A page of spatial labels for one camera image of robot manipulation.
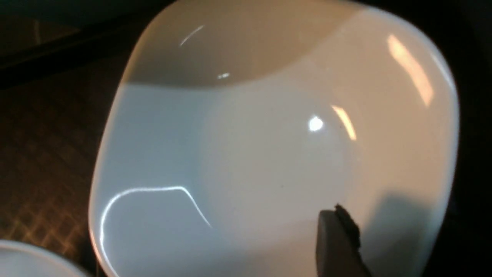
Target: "dark surface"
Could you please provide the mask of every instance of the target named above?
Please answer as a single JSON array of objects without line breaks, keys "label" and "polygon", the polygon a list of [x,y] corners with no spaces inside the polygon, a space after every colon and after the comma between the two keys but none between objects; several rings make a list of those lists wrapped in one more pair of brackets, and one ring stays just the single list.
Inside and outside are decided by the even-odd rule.
[{"label": "dark surface", "polygon": [[92,171],[127,55],[0,94],[0,238],[45,247],[95,272]]}]

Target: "white ceramic bowl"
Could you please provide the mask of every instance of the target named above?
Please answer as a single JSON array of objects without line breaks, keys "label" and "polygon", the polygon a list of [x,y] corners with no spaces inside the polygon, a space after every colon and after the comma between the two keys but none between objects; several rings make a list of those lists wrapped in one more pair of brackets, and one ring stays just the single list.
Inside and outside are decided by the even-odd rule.
[{"label": "white ceramic bowl", "polygon": [[0,240],[2,277],[90,277],[90,275],[46,249],[23,242]]},{"label": "white ceramic bowl", "polygon": [[179,0],[138,41],[102,140],[92,242],[111,277],[316,276],[344,205],[375,276],[414,276],[447,206],[458,103],[439,51],[384,11]]}]

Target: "grid pattern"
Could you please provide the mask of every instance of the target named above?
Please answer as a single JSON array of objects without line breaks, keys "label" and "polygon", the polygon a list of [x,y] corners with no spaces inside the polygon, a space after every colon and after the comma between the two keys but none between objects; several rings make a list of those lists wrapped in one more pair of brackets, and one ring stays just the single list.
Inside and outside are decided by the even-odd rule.
[{"label": "grid pattern", "polygon": [[87,259],[92,171],[126,61],[102,59],[0,92],[0,239]]}]

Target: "glossy glaze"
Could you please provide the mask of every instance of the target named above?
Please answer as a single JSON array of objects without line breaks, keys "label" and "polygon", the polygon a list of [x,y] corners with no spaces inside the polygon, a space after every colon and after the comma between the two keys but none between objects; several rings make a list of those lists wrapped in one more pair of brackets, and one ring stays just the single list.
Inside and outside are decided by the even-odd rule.
[{"label": "glossy glaze", "polygon": [[416,275],[453,177],[452,76],[417,29],[322,0],[179,0],[140,38],[102,140],[92,242],[112,277],[316,276],[343,204],[375,276]]}]

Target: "dark background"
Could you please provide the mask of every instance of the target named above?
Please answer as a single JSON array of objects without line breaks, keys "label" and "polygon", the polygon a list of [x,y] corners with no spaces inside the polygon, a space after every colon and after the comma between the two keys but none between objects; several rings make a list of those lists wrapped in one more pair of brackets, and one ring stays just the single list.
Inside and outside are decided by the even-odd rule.
[{"label": "dark background", "polygon": [[[359,2],[427,34],[458,87],[455,180],[424,275],[488,272],[492,1]],[[46,247],[96,274],[87,205],[99,141],[135,42],[169,3],[0,1],[0,238]]]}]

